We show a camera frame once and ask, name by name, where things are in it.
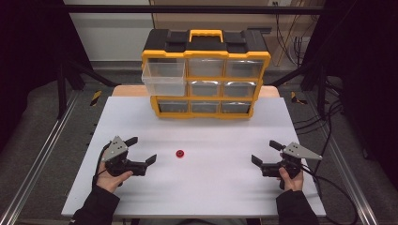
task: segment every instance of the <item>hand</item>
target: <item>hand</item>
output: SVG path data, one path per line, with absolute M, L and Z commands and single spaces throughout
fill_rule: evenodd
M 284 191 L 290 189 L 293 191 L 302 190 L 302 185 L 304 183 L 303 171 L 300 171 L 299 174 L 293 179 L 290 178 L 289 173 L 284 167 L 279 168 L 279 174 L 284 180 Z
M 99 164 L 99 169 L 97 173 L 99 175 L 97 180 L 97 186 L 100 188 L 104 188 L 111 193 L 114 193 L 117 187 L 125 180 L 129 179 L 132 176 L 132 171 L 127 171 L 119 176 L 112 176 L 107 171 L 105 171 L 105 162 L 101 162 Z

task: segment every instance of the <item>carrying handle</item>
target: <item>carrying handle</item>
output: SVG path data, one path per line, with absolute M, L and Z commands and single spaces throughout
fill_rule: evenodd
M 190 31 L 190 42 L 192 41 L 193 36 L 211 36 L 211 37 L 219 37 L 220 41 L 222 40 L 222 30 L 191 30 Z

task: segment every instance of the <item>white table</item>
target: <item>white table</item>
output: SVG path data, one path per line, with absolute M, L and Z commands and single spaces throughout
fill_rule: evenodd
M 299 142 L 283 98 L 261 97 L 248 120 L 212 118 L 160 119 L 149 97 L 109 97 L 62 215 L 72 216 L 91 190 L 91 179 L 103 145 L 115 135 L 138 137 L 128 158 L 157 161 L 146 176 L 133 176 L 118 188 L 121 218 L 260 218 L 277 215 L 279 181 L 263 177 L 251 162 L 281 160 L 269 140 Z M 176 157 L 184 150 L 183 158 Z M 304 194 L 314 212 L 325 209 L 311 176 L 305 174 Z

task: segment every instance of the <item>red ball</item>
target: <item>red ball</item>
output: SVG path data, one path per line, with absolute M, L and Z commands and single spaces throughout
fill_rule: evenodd
M 177 156 L 178 158 L 182 158 L 182 157 L 184 156 L 184 151 L 182 151 L 182 150 L 176 151 L 176 156 Z

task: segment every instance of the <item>yellow and black storage box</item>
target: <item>yellow and black storage box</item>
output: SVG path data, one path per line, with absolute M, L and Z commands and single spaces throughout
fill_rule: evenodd
M 250 118 L 270 55 L 258 31 L 153 29 L 142 80 L 158 117 Z

